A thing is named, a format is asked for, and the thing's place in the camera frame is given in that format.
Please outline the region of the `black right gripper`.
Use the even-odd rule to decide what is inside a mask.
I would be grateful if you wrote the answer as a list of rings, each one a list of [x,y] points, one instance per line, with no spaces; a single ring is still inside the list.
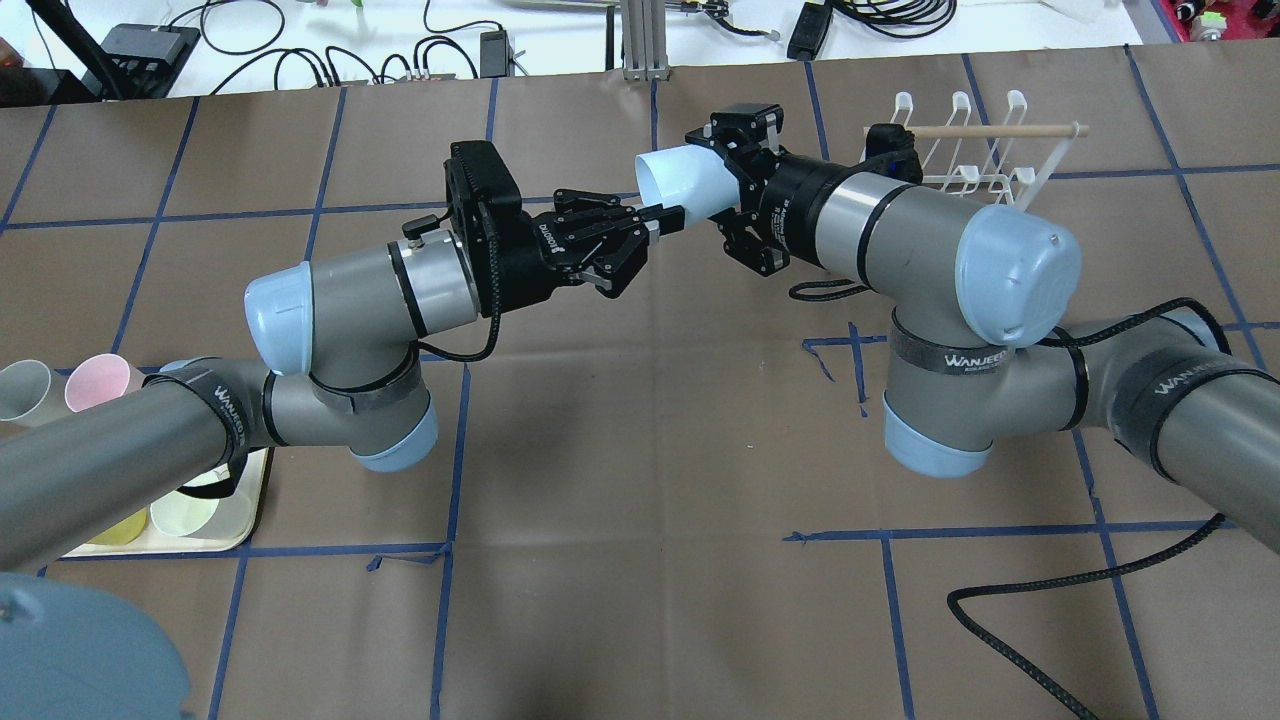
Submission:
[[[780,143],[783,123],[780,104],[736,102],[686,133],[687,143],[710,150],[732,177],[730,208],[710,215],[724,252],[763,277],[791,259],[820,265],[817,218],[838,186],[837,165]]]

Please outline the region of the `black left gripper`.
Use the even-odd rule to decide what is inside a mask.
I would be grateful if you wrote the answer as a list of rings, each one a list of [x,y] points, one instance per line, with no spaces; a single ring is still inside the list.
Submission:
[[[617,299],[646,264],[652,237],[678,233],[685,224],[681,205],[627,206],[616,195],[559,190],[552,210],[518,211],[500,232],[498,307],[513,313],[581,284]]]

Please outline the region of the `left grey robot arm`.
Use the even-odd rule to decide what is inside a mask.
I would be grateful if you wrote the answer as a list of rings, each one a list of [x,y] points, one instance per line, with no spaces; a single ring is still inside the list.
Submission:
[[[3,443],[3,716],[182,719],[189,674],[132,603],[36,577],[145,503],[274,447],[344,447],[401,471],[434,447],[426,338],[590,283],[620,295],[653,240],[680,231],[671,200],[562,191],[531,217],[509,190],[449,191],[449,224],[252,281],[259,360],[197,357],[140,389]]]

